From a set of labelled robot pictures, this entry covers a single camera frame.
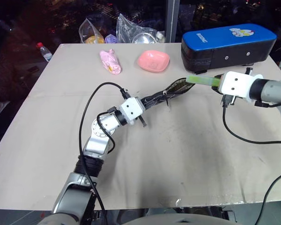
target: table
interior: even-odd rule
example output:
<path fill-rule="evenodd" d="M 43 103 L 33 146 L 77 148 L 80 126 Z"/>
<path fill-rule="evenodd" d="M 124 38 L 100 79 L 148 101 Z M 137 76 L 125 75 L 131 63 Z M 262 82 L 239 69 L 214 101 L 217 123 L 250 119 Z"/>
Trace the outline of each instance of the table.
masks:
<path fill-rule="evenodd" d="M 112 75 L 99 58 L 113 48 L 123 71 Z M 144 50 L 170 56 L 168 68 L 154 74 L 136 64 Z M 255 74 L 281 80 L 273 60 L 255 63 Z M 245 72 L 236 66 L 209 70 Z M 78 156 L 78 128 L 93 90 L 111 81 L 144 97 L 189 74 L 180 44 L 62 44 L 43 71 L 0 143 L 0 209 L 50 210 Z M 254 145 L 230 135 L 222 123 L 221 95 L 195 85 L 186 94 L 143 114 L 140 122 L 114 133 L 115 150 L 99 175 L 105 208 L 128 209 L 255 203 L 281 174 L 281 144 Z M 87 112 L 83 143 L 95 116 L 123 102 L 119 91 L 103 87 Z M 277 109 L 258 108 L 238 99 L 227 109 L 227 123 L 240 136 L 281 140 Z M 281 180 L 269 201 L 281 200 Z"/>

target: purple object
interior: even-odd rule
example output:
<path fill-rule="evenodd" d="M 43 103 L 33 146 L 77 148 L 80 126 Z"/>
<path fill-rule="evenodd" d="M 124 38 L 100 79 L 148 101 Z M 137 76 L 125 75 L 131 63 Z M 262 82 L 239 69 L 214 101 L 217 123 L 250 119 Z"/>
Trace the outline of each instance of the purple object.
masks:
<path fill-rule="evenodd" d="M 117 38 L 113 36 L 112 34 L 109 34 L 105 37 L 105 43 L 111 43 L 114 44 L 117 42 Z"/>

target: white robot part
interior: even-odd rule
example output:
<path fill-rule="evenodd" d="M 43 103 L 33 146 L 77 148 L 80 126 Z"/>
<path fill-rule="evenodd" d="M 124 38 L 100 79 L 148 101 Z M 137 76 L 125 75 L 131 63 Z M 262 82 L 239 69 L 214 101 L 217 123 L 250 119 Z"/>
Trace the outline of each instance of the white robot part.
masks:
<path fill-rule="evenodd" d="M 146 109 L 138 97 L 130 97 L 119 106 L 119 110 L 127 123 L 133 125 L 134 120 L 142 115 Z"/>
<path fill-rule="evenodd" d="M 250 88 L 257 79 L 263 79 L 261 74 L 251 76 L 238 72 L 229 71 L 222 76 L 219 91 L 224 95 L 232 95 L 245 98 L 252 103 L 250 98 Z"/>

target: blue case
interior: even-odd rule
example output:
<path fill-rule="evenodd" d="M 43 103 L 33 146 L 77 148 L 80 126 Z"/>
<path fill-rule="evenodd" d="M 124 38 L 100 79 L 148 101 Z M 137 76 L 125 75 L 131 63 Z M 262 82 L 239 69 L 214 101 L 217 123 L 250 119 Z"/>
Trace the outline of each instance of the blue case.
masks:
<path fill-rule="evenodd" d="M 190 31 L 182 36 L 182 60 L 195 73 L 253 64 L 268 57 L 276 39 L 270 30 L 252 23 Z"/>

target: black cable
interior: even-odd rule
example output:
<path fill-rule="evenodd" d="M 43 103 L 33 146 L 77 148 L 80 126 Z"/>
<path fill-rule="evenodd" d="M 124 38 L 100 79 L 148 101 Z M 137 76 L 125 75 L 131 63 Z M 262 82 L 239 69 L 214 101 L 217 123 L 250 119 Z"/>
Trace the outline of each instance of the black cable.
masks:
<path fill-rule="evenodd" d="M 242 137 L 240 137 L 240 136 L 234 134 L 234 133 L 229 129 L 229 127 L 228 127 L 227 124 L 226 124 L 225 115 L 226 115 L 226 107 L 223 106 L 223 123 L 224 123 L 224 126 L 225 126 L 225 128 L 229 131 L 229 133 L 232 134 L 234 137 L 237 137 L 238 139 L 240 139 L 240 140 L 242 140 L 242 141 L 244 141 L 244 142 L 248 142 L 248 143 L 252 143 L 252 144 L 281 144 L 281 141 L 270 141 L 270 142 L 256 142 L 256 141 L 251 141 L 251 140 L 242 138 Z"/>
<path fill-rule="evenodd" d="M 100 116 L 105 115 L 105 114 L 107 114 L 107 113 L 108 113 L 108 112 L 106 111 L 106 112 L 102 112 L 102 113 L 98 114 L 98 115 L 97 115 L 97 123 L 98 123 L 99 127 L 101 128 L 101 130 L 103 131 L 103 133 L 104 133 L 106 136 L 109 137 L 109 139 L 111 140 L 111 142 L 112 142 L 112 144 L 113 144 L 112 148 L 107 152 L 107 154 L 109 154 L 109 153 L 111 153 L 111 152 L 114 150 L 114 148 L 116 147 L 116 143 L 114 142 L 113 138 L 109 135 L 109 133 L 106 131 L 106 129 L 102 126 L 102 123 L 101 123 L 101 121 L 100 121 Z"/>
<path fill-rule="evenodd" d="M 277 104 L 274 104 L 274 105 L 269 105 L 268 107 L 269 108 L 273 108 L 273 107 L 278 107 L 278 106 L 281 106 L 281 102 L 277 103 Z"/>
<path fill-rule="evenodd" d="M 272 188 L 273 188 L 273 186 L 275 185 L 275 183 L 277 183 L 277 181 L 280 180 L 280 179 L 281 179 L 281 175 L 273 181 L 273 183 L 270 185 L 270 187 L 269 187 L 268 190 L 266 191 L 266 194 L 265 194 L 265 196 L 264 196 L 264 199 L 263 199 L 263 202 L 262 202 L 262 206 L 261 206 L 261 209 L 260 209 L 259 216 L 258 216 L 258 218 L 257 218 L 257 220 L 256 220 L 256 222 L 255 222 L 254 225 L 257 225 L 257 224 L 259 223 L 259 221 L 260 221 L 260 219 L 261 219 L 261 216 L 262 216 L 262 214 L 263 214 L 264 206 L 265 206 L 265 204 L 266 204 L 266 199 L 267 199 L 268 195 L 270 194 L 270 191 L 272 190 Z"/>
<path fill-rule="evenodd" d="M 88 100 L 88 102 L 86 103 L 86 106 L 85 106 L 85 108 L 84 108 L 84 111 L 83 111 L 83 114 L 82 114 L 82 118 L 81 118 L 81 121 L 80 121 L 80 126 L 79 126 L 79 153 L 80 153 L 81 165 L 82 165 L 82 167 L 83 167 L 83 170 L 84 170 L 84 172 L 85 172 L 85 175 L 86 175 L 86 177 L 88 178 L 88 180 L 89 180 L 89 182 L 90 182 L 90 184 L 91 184 L 91 187 L 92 187 L 92 189 L 94 190 L 95 195 L 96 195 L 96 197 L 97 197 L 97 199 L 98 199 L 98 202 L 99 202 L 99 204 L 100 204 L 100 207 L 101 207 L 101 210 L 102 210 L 102 213 L 103 213 L 103 217 L 104 217 L 104 220 L 105 220 L 105 224 L 108 225 L 106 210 L 105 210 L 105 208 L 104 208 L 104 205 L 103 205 L 103 202 L 102 202 L 102 200 L 101 200 L 101 197 L 100 197 L 100 195 L 99 195 L 99 193 L 98 193 L 98 191 L 97 191 L 97 188 L 95 187 L 95 184 L 94 184 L 93 180 L 91 179 L 91 177 L 90 177 L 89 174 L 88 174 L 87 167 L 86 167 L 86 163 L 85 163 L 85 158 L 84 158 L 84 155 L 83 155 L 83 152 L 82 152 L 82 145 L 81 145 L 81 143 L 82 143 L 82 141 L 81 141 L 81 131 L 82 131 L 82 125 L 83 125 L 83 121 L 84 121 L 84 117 L 85 117 L 86 111 L 87 111 L 87 109 L 88 109 L 88 107 L 89 107 L 89 104 L 90 104 L 92 98 L 93 98 L 94 95 L 96 94 L 96 92 L 97 92 L 102 86 L 104 86 L 104 85 L 113 85 L 113 86 L 118 87 L 120 90 L 123 89 L 121 86 L 119 86 L 119 85 L 116 84 L 116 83 L 105 82 L 105 83 L 100 84 L 100 85 L 94 90 L 94 92 L 92 93 L 92 95 L 89 97 L 89 100 Z"/>

